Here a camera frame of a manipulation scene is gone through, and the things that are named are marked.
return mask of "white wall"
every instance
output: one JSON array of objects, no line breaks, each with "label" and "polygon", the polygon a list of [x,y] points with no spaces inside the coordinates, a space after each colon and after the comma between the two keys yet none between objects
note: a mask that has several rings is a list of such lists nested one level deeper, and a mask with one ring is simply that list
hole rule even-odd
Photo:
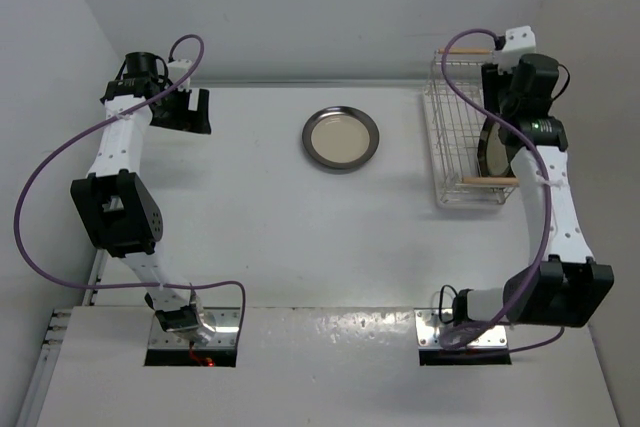
[{"label": "white wall", "polygon": [[530,23],[541,0],[87,0],[119,54],[204,37],[200,78],[423,78],[464,27]]},{"label": "white wall", "polygon": [[[0,0],[0,426],[14,425],[51,309],[80,293],[40,280],[14,245],[12,217],[28,174],[46,153],[103,116],[98,98],[118,59],[83,0]],[[54,161],[27,199],[28,249],[76,281],[93,249],[69,196],[97,138]]]},{"label": "white wall", "polygon": [[638,425],[640,1],[545,0],[536,27],[542,50],[571,69],[571,87],[554,110],[568,130],[583,230],[616,275],[593,331],[620,419]]}]

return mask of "wooden handle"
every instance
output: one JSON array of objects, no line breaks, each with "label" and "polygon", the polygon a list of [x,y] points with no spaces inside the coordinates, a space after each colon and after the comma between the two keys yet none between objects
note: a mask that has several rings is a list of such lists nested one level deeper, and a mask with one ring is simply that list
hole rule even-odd
[{"label": "wooden handle", "polygon": [[[438,49],[439,54],[444,54],[444,49]],[[489,55],[490,50],[487,49],[451,49],[451,55]]]},{"label": "wooden handle", "polygon": [[515,177],[463,177],[463,184],[494,185],[496,187],[517,187],[518,179]]}]

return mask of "wall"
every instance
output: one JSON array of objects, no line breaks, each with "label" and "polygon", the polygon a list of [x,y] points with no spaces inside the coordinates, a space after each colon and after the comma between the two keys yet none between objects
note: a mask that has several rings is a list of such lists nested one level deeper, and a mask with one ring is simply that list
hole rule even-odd
[{"label": "wall", "polygon": [[[464,27],[533,21],[541,0],[87,0],[119,54],[204,37],[200,78],[423,78]],[[186,54],[192,54],[185,47]]]},{"label": "wall", "polygon": [[[0,426],[13,426],[53,307],[80,293],[32,273],[11,228],[19,190],[37,162],[103,116],[98,98],[118,59],[83,0],[0,0]],[[26,244],[48,271],[76,281],[94,251],[69,196],[98,138],[63,154],[27,198]]]},{"label": "wall", "polygon": [[592,327],[620,420],[637,425],[640,3],[545,0],[536,27],[541,50],[571,69],[571,87],[555,113],[568,130],[582,228],[596,259],[613,265],[616,275]]}]

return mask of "white wire rack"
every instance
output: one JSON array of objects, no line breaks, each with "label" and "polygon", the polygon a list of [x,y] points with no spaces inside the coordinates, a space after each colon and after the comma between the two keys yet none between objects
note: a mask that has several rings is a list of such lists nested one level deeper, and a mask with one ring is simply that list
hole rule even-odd
[{"label": "white wire rack", "polygon": [[[447,60],[449,76],[480,105],[480,67],[490,60],[491,52],[479,50],[454,51]],[[517,180],[480,176],[478,140],[485,117],[451,90],[440,69],[441,53],[437,52],[423,95],[437,201],[442,207],[499,207]]]}]

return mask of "gray plate with beige center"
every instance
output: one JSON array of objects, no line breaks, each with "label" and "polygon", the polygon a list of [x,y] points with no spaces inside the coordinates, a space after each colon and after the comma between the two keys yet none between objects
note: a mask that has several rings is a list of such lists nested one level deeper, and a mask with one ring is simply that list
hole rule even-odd
[{"label": "gray plate with beige center", "polygon": [[311,158],[335,170],[362,166],[373,157],[379,142],[376,123],[353,107],[322,109],[302,129],[302,144]]}]

